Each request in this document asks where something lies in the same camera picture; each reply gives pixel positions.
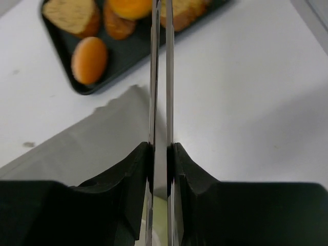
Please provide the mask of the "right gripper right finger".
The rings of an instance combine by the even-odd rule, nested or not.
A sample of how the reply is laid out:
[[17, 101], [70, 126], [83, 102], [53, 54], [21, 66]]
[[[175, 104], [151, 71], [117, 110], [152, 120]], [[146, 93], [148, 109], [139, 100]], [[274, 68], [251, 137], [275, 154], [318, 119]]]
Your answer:
[[172, 146], [172, 245], [327, 245], [327, 190], [219, 181]]

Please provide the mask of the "large bread slice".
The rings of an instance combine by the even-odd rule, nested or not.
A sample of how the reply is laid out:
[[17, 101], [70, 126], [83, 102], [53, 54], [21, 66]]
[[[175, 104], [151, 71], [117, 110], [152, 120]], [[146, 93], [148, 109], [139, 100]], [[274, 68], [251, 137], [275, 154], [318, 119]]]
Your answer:
[[94, 0], [47, 1], [42, 14], [54, 26], [79, 38], [96, 36], [100, 28], [100, 10]]

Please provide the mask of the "metal tongs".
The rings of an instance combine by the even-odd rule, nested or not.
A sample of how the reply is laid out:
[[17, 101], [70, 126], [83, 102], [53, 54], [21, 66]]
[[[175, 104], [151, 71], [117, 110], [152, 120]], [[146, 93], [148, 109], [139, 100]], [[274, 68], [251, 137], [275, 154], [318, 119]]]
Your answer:
[[154, 189], [159, 185], [167, 201], [167, 243], [181, 245], [183, 237], [174, 164], [174, 44], [174, 2], [152, 1], [146, 245], [154, 242]]

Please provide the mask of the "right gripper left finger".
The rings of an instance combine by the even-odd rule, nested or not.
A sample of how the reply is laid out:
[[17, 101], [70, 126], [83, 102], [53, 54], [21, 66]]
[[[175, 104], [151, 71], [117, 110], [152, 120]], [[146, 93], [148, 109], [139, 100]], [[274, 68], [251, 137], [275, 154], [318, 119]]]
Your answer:
[[79, 186], [1, 182], [1, 245], [133, 245], [139, 238], [149, 148]]

